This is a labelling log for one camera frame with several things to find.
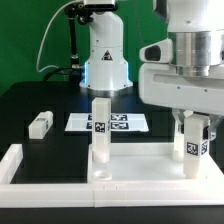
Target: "white plastic frame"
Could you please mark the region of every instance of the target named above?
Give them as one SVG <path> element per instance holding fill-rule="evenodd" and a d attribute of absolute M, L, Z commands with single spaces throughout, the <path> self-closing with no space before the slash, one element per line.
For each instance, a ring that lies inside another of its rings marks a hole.
<path fill-rule="evenodd" d="M 111 155 L 145 156 L 171 153 L 173 143 L 112 144 Z M 0 207 L 106 207 L 223 205 L 223 174 L 212 162 L 211 178 L 182 181 L 93 180 L 92 152 L 89 151 L 88 184 L 9 184 L 22 160 L 22 145 L 12 145 L 0 163 Z"/>

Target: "white pillar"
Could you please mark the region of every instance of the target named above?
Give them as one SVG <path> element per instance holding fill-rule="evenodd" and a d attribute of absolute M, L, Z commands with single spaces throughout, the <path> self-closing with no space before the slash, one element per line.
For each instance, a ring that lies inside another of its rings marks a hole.
<path fill-rule="evenodd" d="M 92 147 L 93 160 L 106 163 L 110 160 L 111 144 L 111 99 L 95 98 L 92 102 Z"/>

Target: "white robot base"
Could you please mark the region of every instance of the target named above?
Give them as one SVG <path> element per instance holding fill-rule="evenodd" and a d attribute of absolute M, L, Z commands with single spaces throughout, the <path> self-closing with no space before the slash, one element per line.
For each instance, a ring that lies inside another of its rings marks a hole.
<path fill-rule="evenodd" d="M 123 22 L 112 12 L 94 13 L 90 23 L 90 57 L 85 63 L 82 92 L 118 96 L 132 90 L 128 62 L 123 57 Z"/>

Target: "black table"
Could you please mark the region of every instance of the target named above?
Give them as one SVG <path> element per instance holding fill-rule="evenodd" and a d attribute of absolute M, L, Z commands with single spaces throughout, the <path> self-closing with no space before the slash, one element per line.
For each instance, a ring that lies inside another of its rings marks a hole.
<path fill-rule="evenodd" d="M 22 82 L 0 98 L 0 158 L 12 143 L 23 144 L 24 159 L 12 184 L 85 183 L 91 133 L 64 131 L 70 113 L 90 113 L 93 96 L 66 82 Z M 28 138 L 28 125 L 43 111 L 54 124 L 43 140 Z M 172 142 L 174 120 L 169 108 L 144 105 L 133 93 L 112 99 L 113 113 L 144 113 L 147 133 L 112 133 L 112 142 Z M 223 123 L 211 155 L 224 167 Z M 224 206 L 142 208 L 0 209 L 0 223 L 222 223 Z"/>

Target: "black cable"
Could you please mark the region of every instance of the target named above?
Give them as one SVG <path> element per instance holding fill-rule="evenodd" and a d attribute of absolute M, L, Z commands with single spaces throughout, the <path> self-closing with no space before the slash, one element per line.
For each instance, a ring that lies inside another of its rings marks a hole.
<path fill-rule="evenodd" d="M 65 70 L 72 70 L 71 73 L 69 74 L 65 74 L 62 73 Z M 66 75 L 66 76 L 80 76 L 81 77 L 81 73 L 82 73 L 83 69 L 82 68 L 78 68 L 78 69 L 74 69 L 74 68 L 57 68 L 52 72 L 48 72 L 44 78 L 43 78 L 43 82 L 46 82 L 49 78 L 51 78 L 53 75 Z"/>

